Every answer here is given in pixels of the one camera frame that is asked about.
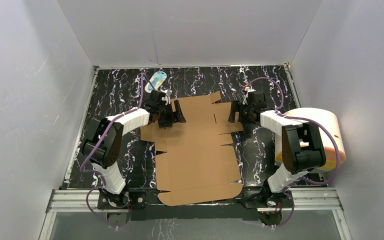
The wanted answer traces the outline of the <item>brown cardboard box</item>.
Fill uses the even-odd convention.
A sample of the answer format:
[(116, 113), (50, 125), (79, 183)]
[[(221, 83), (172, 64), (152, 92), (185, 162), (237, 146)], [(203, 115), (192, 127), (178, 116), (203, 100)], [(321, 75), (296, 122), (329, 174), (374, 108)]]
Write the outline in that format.
[(221, 94), (179, 99), (184, 123), (161, 128), (143, 126), (140, 138), (153, 142), (158, 199), (167, 206), (180, 206), (232, 199), (243, 185), (232, 133), (243, 130), (231, 123), (230, 103)]

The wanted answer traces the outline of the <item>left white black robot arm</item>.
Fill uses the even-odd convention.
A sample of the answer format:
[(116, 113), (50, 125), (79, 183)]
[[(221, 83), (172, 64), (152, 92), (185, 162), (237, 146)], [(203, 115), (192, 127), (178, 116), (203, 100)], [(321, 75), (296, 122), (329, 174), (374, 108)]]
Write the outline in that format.
[(138, 107), (114, 116), (93, 118), (85, 133), (80, 148), (84, 156), (81, 171), (89, 172), (102, 180), (102, 188), (110, 193), (110, 202), (117, 208), (129, 203), (129, 194), (123, 189), (126, 181), (118, 167), (118, 158), (123, 137), (133, 130), (157, 122), (159, 128), (172, 127), (175, 123), (185, 123), (179, 100), (171, 100), (166, 92), (152, 90), (149, 98)]

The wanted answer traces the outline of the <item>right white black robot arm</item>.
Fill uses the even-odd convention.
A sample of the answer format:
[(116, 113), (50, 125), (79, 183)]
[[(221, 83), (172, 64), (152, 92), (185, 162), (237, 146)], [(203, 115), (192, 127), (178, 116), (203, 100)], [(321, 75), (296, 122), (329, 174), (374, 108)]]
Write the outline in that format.
[(278, 136), (282, 163), (264, 182), (262, 202), (275, 207), (282, 199), (281, 192), (299, 181), (309, 171), (326, 164), (320, 125), (303, 117), (292, 117), (268, 107), (265, 93), (248, 90), (243, 101), (231, 102), (230, 123), (259, 124)]

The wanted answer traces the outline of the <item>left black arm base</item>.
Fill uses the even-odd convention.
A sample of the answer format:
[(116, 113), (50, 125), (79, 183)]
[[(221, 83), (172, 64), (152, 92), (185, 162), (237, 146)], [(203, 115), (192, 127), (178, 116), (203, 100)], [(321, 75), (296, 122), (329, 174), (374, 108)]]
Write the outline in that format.
[(144, 191), (128, 191), (123, 189), (121, 193), (110, 193), (105, 189), (99, 189), (97, 209), (106, 211), (105, 219), (119, 228), (126, 225), (133, 210), (146, 208), (147, 194)]

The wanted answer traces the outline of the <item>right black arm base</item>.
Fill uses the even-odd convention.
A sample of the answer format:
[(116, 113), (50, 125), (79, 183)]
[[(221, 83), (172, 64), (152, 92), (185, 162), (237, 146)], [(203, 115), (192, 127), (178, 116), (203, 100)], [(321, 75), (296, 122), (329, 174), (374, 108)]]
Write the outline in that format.
[[(263, 186), (260, 190), (248, 189), (235, 202), (247, 209), (266, 208), (258, 212), (258, 219), (263, 226), (273, 229), (288, 223), (295, 210), (295, 203), (288, 187), (280, 192), (272, 192), (268, 186)], [(286, 203), (291, 203), (291, 212), (284, 219), (282, 210)]]

